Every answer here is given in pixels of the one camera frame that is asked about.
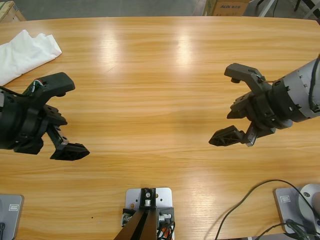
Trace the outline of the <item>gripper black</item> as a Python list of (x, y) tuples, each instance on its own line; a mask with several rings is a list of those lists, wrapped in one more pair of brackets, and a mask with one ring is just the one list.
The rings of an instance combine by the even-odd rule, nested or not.
[(268, 85), (260, 93), (253, 91), (237, 98), (230, 107), (228, 119), (247, 118), (251, 121), (247, 132), (238, 130), (234, 125), (217, 130), (208, 141), (217, 147), (227, 147), (237, 143), (251, 147), (256, 139), (274, 134), (302, 122), (303, 114), (290, 98), (289, 87), (283, 83)]
[(48, 133), (55, 152), (50, 159), (80, 160), (90, 154), (80, 143), (68, 143), (60, 134), (67, 121), (57, 108), (47, 105), (52, 97), (62, 97), (69, 86), (29, 86), (24, 93), (7, 88), (0, 91), (0, 148), (16, 153), (37, 155)]

